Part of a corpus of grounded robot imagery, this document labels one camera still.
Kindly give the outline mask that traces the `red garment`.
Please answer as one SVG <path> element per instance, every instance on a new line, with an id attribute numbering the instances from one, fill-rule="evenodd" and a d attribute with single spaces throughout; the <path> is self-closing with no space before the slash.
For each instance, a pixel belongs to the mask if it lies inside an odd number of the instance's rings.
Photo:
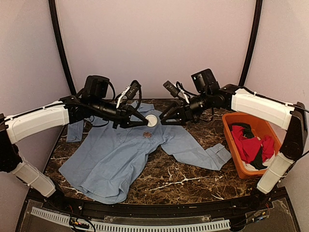
<path id="1" fill-rule="evenodd" d="M 245 123 L 234 123 L 230 126 L 234 143 L 244 165 L 251 170 L 268 168 L 275 158 L 275 141 L 271 136 L 255 136 L 251 126 Z"/>

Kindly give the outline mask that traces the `round floral brooch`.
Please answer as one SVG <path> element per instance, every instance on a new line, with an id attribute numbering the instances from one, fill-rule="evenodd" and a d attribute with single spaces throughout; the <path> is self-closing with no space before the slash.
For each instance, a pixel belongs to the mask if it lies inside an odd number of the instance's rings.
<path id="1" fill-rule="evenodd" d="M 147 115 L 145 118 L 148 121 L 148 124 L 147 124 L 148 127 L 155 127 L 158 123 L 158 119 L 155 115 L 150 114 L 150 115 Z"/>

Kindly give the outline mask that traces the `black front rail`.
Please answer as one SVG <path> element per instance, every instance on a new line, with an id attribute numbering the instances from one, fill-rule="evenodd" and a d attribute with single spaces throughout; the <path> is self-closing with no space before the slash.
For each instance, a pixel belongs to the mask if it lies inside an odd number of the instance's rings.
<path id="1" fill-rule="evenodd" d="M 246 213 L 266 209 L 266 204 L 274 205 L 275 200 L 288 198 L 284 187 L 275 188 L 270 194 L 255 191 L 252 195 L 229 200 L 175 205 L 102 204 L 70 197 L 45 200 L 38 191 L 30 190 L 28 196 L 42 203 L 44 208 L 73 213 L 87 219 L 103 219 L 105 216 L 127 218 L 184 218 L 210 215 L 212 218 L 242 220 Z"/>

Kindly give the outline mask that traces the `white garment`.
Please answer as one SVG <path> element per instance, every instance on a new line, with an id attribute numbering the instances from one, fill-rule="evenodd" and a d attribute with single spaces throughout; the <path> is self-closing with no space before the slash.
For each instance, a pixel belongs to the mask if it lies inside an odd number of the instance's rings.
<path id="1" fill-rule="evenodd" d="M 275 159 L 275 155 L 273 155 L 271 158 L 267 159 L 265 162 L 262 163 L 263 166 L 265 166 L 265 168 L 261 169 L 261 171 L 266 170 L 273 162 L 273 160 Z M 242 164 L 244 166 L 244 168 L 250 172 L 255 172 L 255 171 L 260 171 L 256 168 L 254 168 L 252 165 L 247 164 L 246 162 L 242 161 Z"/>

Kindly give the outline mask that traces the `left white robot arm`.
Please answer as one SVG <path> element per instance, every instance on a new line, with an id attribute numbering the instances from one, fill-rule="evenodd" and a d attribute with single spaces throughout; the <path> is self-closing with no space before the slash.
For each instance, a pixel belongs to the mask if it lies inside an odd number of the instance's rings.
<path id="1" fill-rule="evenodd" d="M 106 100 L 108 88 L 113 88 L 109 78 L 91 75 L 76 94 L 24 113 L 13 116 L 0 115 L 0 170 L 15 175 L 27 186 L 49 198 L 58 211 L 68 207 L 68 199 L 57 190 L 55 183 L 19 153 L 17 143 L 25 138 L 52 128 L 82 121 L 91 116 L 112 122 L 116 129 L 146 126 L 148 120 L 138 112 L 141 99 L 133 107 L 122 101 L 142 96 L 141 85 L 133 80 L 119 95 Z"/>

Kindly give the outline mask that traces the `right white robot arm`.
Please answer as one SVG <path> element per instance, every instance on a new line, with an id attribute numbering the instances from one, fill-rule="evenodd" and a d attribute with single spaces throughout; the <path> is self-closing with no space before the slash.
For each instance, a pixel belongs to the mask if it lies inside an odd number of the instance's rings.
<path id="1" fill-rule="evenodd" d="M 260 177 L 259 191 L 246 200 L 251 210 L 258 209 L 265 202 L 264 194 L 305 155 L 304 104 L 281 102 L 233 84 L 220 87 L 210 69 L 193 74 L 192 80 L 197 94 L 185 91 L 179 83 L 164 83 L 175 101 L 160 115 L 161 124 L 196 123 L 208 109 L 226 109 L 224 134 L 238 175 Z"/>

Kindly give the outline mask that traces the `black frame post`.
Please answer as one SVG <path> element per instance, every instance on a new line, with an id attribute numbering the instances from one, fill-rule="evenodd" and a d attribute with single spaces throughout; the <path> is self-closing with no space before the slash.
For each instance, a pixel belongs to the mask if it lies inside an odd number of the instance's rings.
<path id="1" fill-rule="evenodd" d="M 54 31 L 54 37 L 57 45 L 57 50 L 58 54 L 60 57 L 62 69 L 66 78 L 66 82 L 69 88 L 69 91 L 71 95 L 75 95 L 76 88 L 73 83 L 73 78 L 70 72 L 70 67 L 68 64 L 66 52 L 65 52 L 65 47 L 63 44 L 62 40 L 62 34 L 61 34 L 61 29 L 60 29 L 60 23 L 59 23 L 59 18 L 57 14 L 57 6 L 56 6 L 56 1 L 55 0 L 48 0 L 48 5 L 49 5 L 49 11 L 50 11 L 50 17 L 52 21 L 52 26 L 53 26 L 53 31 Z"/>
<path id="2" fill-rule="evenodd" d="M 261 13 L 262 13 L 262 6 L 263 6 L 263 0 L 255 1 L 252 29 L 250 33 L 250 39 L 248 43 L 246 57 L 244 60 L 242 72 L 241 72 L 240 79 L 239 79 L 239 86 L 244 86 L 246 83 L 246 79 L 247 79 L 249 68 L 251 65 L 252 58 L 253 58 L 253 52 L 254 52 L 255 43 L 257 39 L 260 18 L 261 18 Z"/>

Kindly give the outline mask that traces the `left black frame post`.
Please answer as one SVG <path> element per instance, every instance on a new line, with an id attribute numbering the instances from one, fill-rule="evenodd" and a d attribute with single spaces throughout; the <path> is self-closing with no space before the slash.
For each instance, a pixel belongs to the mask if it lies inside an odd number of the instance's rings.
<path id="1" fill-rule="evenodd" d="M 66 82 L 69 88 L 69 91 L 71 95 L 75 95 L 76 88 L 73 83 L 73 78 L 70 72 L 70 67 L 68 64 L 66 52 L 65 52 L 65 47 L 63 44 L 62 40 L 62 34 L 61 34 L 61 29 L 60 29 L 60 23 L 59 23 L 59 18 L 57 14 L 57 6 L 56 6 L 56 1 L 55 0 L 48 0 L 48 5 L 49 5 L 49 11 L 50 11 L 50 17 L 52 21 L 52 26 L 53 26 L 53 31 L 54 31 L 54 37 L 57 45 L 57 50 L 58 54 L 60 57 L 62 69 L 66 78 Z"/>

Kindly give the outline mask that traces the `light blue shirt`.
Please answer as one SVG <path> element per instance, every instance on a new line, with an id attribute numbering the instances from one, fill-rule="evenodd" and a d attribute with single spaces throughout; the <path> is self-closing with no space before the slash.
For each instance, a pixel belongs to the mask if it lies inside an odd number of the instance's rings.
<path id="1" fill-rule="evenodd" d="M 213 171 L 231 159 L 222 144 L 203 149 L 182 126 L 158 123 L 155 127 L 113 129 L 111 122 L 99 117 L 88 120 L 91 130 L 59 172 L 75 189 L 101 203 L 124 201 L 149 154 L 158 147 L 180 163 Z M 144 132 L 150 132 L 151 138 L 145 138 Z"/>

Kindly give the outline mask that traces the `round iridescent brooch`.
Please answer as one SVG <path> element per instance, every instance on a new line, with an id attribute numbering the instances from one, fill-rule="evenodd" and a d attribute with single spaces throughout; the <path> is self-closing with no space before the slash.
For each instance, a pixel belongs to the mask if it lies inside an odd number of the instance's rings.
<path id="1" fill-rule="evenodd" d="M 144 136 L 145 138 L 151 138 L 152 134 L 151 134 L 150 132 L 144 132 L 144 133 L 143 133 L 143 136 Z"/>

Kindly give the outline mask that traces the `right black frame post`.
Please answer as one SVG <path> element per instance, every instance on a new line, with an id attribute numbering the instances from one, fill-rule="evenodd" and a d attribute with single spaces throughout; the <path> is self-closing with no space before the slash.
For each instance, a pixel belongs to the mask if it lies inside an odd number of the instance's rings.
<path id="1" fill-rule="evenodd" d="M 260 18 L 261 18 L 261 13 L 262 13 L 262 6 L 263 6 L 263 0 L 255 1 L 252 29 L 250 33 L 250 39 L 248 43 L 246 57 L 244 60 L 242 72 L 241 72 L 240 79 L 239 79 L 239 86 L 244 86 L 246 83 L 246 79 L 247 79 L 249 68 L 251 65 L 252 58 L 253 58 L 253 52 L 254 52 L 255 43 L 257 39 Z"/>

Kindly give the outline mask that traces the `orange plastic basin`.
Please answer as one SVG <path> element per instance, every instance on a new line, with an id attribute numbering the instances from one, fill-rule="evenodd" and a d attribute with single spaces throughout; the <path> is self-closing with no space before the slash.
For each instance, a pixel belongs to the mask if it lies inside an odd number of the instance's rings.
<path id="1" fill-rule="evenodd" d="M 279 141 L 277 135 L 275 134 L 270 124 L 265 120 L 262 120 L 260 118 L 245 113 L 224 114 L 222 120 L 224 124 L 225 138 L 239 177 L 241 179 L 248 179 L 253 178 L 255 176 L 262 176 L 267 169 L 263 171 L 260 170 L 250 172 L 244 168 L 229 127 L 233 123 L 245 123 L 251 126 L 252 132 L 255 136 L 261 139 L 264 138 L 266 135 L 271 136 L 275 141 L 274 149 L 275 149 L 275 155 L 277 155 L 281 147 L 281 142 Z"/>

